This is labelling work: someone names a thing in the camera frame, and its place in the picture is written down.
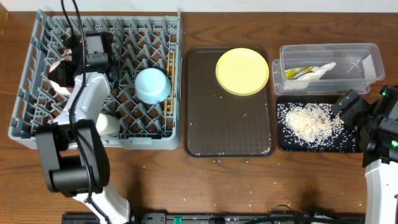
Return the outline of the white napkin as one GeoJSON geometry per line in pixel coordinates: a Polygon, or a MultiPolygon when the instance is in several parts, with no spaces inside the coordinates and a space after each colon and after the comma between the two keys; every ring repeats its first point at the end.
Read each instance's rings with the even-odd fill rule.
{"type": "Polygon", "coordinates": [[[314,66],[314,69],[310,73],[304,74],[294,80],[287,79],[284,89],[303,90],[308,87],[311,82],[319,80],[326,72],[332,70],[335,66],[335,62],[327,63],[321,67],[314,66]]]}

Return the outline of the green orange snack wrapper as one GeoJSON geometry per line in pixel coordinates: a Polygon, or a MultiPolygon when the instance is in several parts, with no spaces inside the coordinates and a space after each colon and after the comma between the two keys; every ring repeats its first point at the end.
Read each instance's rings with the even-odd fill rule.
{"type": "Polygon", "coordinates": [[[291,68],[285,71],[285,76],[289,80],[297,79],[298,77],[312,72],[314,66],[311,67],[299,67],[299,68],[291,68]]]}

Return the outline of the white cup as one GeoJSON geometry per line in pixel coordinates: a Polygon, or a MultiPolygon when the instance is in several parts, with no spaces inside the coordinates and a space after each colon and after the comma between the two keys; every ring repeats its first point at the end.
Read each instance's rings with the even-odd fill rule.
{"type": "Polygon", "coordinates": [[[100,136],[115,137],[120,130],[119,120],[114,116],[100,113],[96,122],[96,130],[100,136]]]}

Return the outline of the light blue bowl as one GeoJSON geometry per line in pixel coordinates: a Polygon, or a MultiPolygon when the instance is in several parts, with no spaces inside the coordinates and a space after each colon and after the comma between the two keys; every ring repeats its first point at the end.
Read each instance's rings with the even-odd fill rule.
{"type": "Polygon", "coordinates": [[[163,71],[146,68],[139,72],[134,81],[136,96],[144,103],[157,104],[171,93],[171,83],[163,71]]]}

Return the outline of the yellow plate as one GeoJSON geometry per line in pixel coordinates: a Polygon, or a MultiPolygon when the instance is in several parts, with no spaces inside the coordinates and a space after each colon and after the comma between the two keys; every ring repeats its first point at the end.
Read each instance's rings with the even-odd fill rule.
{"type": "Polygon", "coordinates": [[[249,48],[235,48],[225,52],[217,61],[215,75],[220,86],[238,96],[261,91],[269,80],[266,59],[249,48]]]}

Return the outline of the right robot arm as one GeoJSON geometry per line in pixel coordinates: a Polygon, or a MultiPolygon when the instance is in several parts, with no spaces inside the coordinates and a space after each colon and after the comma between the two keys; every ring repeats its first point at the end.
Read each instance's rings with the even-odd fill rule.
{"type": "Polygon", "coordinates": [[[366,223],[397,223],[397,87],[384,85],[368,103],[350,90],[331,107],[363,153],[366,223]]]}

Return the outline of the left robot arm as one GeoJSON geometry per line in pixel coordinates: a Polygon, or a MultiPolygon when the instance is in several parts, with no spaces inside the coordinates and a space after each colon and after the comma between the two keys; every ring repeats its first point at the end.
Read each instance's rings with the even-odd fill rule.
{"type": "Polygon", "coordinates": [[[96,122],[105,99],[119,84],[113,35],[71,36],[71,54],[56,61],[49,80],[72,88],[67,104],[35,132],[47,188],[84,203],[101,223],[128,223],[130,203],[110,183],[110,164],[96,122]]]}

